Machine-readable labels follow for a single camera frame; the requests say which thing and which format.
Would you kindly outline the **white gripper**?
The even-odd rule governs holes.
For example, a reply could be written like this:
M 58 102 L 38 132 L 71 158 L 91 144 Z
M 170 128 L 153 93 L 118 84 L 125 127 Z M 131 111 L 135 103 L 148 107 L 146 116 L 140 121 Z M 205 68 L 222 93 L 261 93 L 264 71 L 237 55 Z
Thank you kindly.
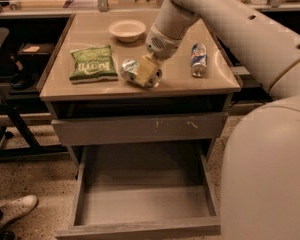
M 158 60 L 167 60 L 171 58 L 179 48 L 181 41 L 172 39 L 162 34 L 155 24 L 150 28 L 146 37 L 146 47 L 149 53 L 152 53 Z M 145 87 L 148 80 L 156 74 L 159 69 L 158 60 L 151 54 L 141 57 L 139 67 L 137 68 L 137 84 Z

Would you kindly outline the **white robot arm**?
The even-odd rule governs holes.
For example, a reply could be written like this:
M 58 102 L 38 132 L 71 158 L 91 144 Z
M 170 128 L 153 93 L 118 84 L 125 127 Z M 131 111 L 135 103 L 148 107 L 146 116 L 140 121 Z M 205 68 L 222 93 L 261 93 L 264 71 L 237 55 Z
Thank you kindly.
M 300 240 L 300 35 L 238 0 L 164 0 L 139 85 L 174 55 L 197 19 L 258 85 L 234 98 L 251 111 L 224 150 L 222 240 Z

